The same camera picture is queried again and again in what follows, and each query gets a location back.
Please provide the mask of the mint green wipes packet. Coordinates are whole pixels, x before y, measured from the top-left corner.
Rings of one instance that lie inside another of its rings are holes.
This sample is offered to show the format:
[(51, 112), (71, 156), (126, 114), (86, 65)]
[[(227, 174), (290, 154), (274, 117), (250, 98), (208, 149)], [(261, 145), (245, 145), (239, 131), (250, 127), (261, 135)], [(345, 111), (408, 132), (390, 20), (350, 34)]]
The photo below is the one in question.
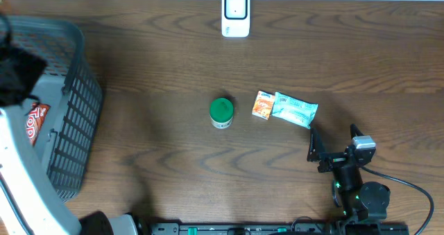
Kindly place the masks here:
[(285, 121), (310, 129), (310, 124), (316, 116), (318, 104), (275, 93), (275, 102), (271, 115)]

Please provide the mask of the orange Kleenex tissue packet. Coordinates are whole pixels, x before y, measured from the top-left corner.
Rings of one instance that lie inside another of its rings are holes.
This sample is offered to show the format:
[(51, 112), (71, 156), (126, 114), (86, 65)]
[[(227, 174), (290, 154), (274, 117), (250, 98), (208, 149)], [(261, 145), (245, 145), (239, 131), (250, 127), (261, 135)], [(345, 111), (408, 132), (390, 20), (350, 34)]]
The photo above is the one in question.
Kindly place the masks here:
[(258, 91), (253, 105), (252, 115), (268, 120), (271, 115), (274, 102), (275, 96), (273, 94)]

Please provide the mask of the red Top snack packet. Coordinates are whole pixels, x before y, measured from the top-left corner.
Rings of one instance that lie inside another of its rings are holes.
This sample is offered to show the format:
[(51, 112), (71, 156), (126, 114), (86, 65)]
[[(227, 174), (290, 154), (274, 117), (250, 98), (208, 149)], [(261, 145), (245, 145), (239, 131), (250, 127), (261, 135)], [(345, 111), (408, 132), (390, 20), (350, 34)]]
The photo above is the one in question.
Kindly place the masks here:
[(26, 134), (32, 146), (35, 145), (39, 133), (44, 124), (45, 118), (51, 109), (50, 105), (34, 102), (31, 105), (31, 110), (27, 114), (26, 119)]

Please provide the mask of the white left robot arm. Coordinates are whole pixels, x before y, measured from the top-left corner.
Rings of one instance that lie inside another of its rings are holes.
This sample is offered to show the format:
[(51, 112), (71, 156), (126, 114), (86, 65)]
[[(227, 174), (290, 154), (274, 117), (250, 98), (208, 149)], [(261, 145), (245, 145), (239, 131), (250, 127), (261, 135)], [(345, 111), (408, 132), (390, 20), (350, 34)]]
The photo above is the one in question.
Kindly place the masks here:
[(10, 234), (149, 234), (134, 214), (78, 218), (104, 93), (66, 21), (1, 17), (1, 219)]

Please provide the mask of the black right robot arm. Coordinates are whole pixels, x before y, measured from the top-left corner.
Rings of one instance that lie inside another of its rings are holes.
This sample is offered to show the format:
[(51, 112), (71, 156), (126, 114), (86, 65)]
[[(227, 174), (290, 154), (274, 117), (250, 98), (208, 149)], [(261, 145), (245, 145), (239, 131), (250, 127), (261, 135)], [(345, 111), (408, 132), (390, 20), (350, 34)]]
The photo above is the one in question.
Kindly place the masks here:
[(376, 143), (356, 125), (350, 126), (351, 144), (343, 152), (326, 151), (315, 128), (310, 130), (307, 161), (318, 163), (318, 172), (334, 176), (332, 197), (343, 208), (343, 218), (325, 226), (325, 234), (383, 233), (381, 222), (387, 217), (390, 189), (378, 182), (364, 182), (360, 170), (371, 162)]

